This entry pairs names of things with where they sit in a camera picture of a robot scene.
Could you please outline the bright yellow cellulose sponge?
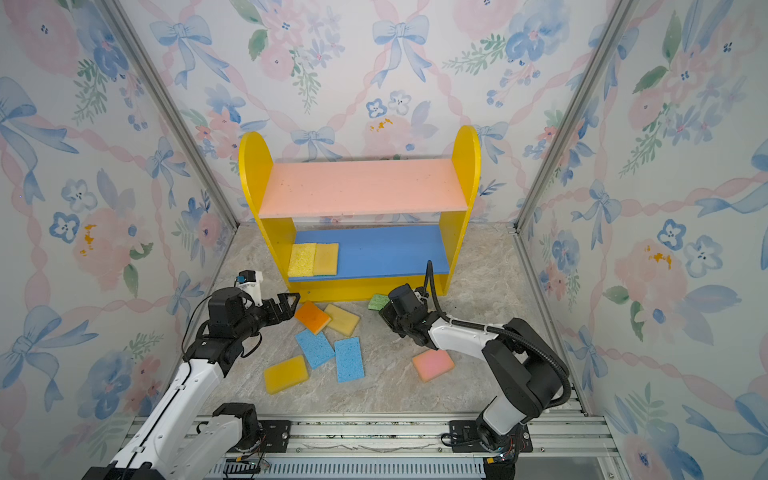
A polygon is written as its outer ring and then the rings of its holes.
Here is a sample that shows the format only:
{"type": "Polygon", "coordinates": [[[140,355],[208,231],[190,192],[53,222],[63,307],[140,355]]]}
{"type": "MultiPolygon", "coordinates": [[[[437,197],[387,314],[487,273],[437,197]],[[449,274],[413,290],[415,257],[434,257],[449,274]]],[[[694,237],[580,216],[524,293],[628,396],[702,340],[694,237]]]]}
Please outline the bright yellow cellulose sponge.
{"type": "Polygon", "coordinates": [[[288,276],[290,278],[312,277],[314,275],[316,250],[316,243],[294,244],[289,260],[288,276]]]}

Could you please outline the yellow sponge with green back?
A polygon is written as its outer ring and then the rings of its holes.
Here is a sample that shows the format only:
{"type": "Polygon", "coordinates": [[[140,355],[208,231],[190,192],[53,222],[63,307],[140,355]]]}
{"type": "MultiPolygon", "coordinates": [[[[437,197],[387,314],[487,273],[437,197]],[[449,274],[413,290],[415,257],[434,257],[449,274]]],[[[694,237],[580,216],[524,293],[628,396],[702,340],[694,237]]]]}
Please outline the yellow sponge with green back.
{"type": "Polygon", "coordinates": [[[339,245],[337,243],[317,243],[312,274],[314,276],[336,276],[338,255],[339,245]]]}

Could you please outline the yellow pink blue toy shelf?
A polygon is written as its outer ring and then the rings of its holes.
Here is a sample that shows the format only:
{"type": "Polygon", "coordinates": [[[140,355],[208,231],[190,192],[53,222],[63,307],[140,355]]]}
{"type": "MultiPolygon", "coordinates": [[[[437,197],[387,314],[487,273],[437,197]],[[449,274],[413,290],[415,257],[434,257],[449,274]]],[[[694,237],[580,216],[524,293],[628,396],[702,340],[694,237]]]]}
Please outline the yellow pink blue toy shelf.
{"type": "Polygon", "coordinates": [[[258,133],[239,148],[245,198],[287,289],[302,301],[363,301],[410,284],[428,267],[448,293],[478,193],[482,153],[477,131],[459,129],[445,159],[276,163],[258,133]],[[436,213],[434,224],[300,231],[299,218],[436,213]],[[339,247],[334,275],[289,272],[294,246],[339,247]]]}

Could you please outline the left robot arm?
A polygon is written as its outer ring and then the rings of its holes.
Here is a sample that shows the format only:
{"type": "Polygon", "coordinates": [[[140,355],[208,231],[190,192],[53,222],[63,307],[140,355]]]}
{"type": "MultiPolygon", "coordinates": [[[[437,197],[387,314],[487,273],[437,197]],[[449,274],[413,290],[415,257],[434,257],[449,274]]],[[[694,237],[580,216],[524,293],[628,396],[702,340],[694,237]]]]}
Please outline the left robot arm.
{"type": "Polygon", "coordinates": [[[209,318],[182,355],[158,406],[106,466],[92,466],[87,479],[203,479],[229,451],[251,456],[268,437],[254,405],[224,403],[191,436],[208,397],[234,363],[249,352],[246,340],[292,319],[300,296],[280,293],[258,300],[253,284],[226,287],[209,298],[209,318]]]}

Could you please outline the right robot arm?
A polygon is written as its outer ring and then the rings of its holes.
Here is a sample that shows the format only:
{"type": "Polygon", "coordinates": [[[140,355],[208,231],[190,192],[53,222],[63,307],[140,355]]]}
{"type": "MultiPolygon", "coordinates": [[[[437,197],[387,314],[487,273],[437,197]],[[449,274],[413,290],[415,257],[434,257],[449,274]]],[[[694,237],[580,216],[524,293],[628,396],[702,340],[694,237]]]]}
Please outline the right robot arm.
{"type": "Polygon", "coordinates": [[[480,324],[449,316],[421,288],[394,289],[379,316],[402,338],[433,351],[454,351],[484,361],[500,393],[476,420],[475,441],[489,452],[508,451],[523,426],[572,396],[565,362],[521,319],[503,325],[480,324]]]}

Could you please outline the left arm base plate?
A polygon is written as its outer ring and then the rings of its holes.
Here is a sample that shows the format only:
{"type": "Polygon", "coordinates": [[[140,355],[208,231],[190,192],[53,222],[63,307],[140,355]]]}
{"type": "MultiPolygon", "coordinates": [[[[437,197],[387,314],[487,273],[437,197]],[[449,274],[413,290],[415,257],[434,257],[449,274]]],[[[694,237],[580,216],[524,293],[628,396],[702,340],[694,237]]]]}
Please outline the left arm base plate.
{"type": "Polygon", "coordinates": [[[290,420],[258,420],[244,428],[242,438],[227,453],[285,453],[291,427],[290,420]]]}

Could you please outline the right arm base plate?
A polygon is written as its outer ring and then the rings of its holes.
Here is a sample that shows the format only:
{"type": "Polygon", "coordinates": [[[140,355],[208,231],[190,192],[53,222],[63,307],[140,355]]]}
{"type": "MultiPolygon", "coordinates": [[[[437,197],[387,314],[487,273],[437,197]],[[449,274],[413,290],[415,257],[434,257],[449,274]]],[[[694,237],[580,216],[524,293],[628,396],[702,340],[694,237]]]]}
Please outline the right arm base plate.
{"type": "Polygon", "coordinates": [[[507,434],[498,434],[478,421],[451,420],[448,431],[440,437],[442,444],[454,453],[507,455],[533,451],[526,425],[518,424],[507,434]]]}

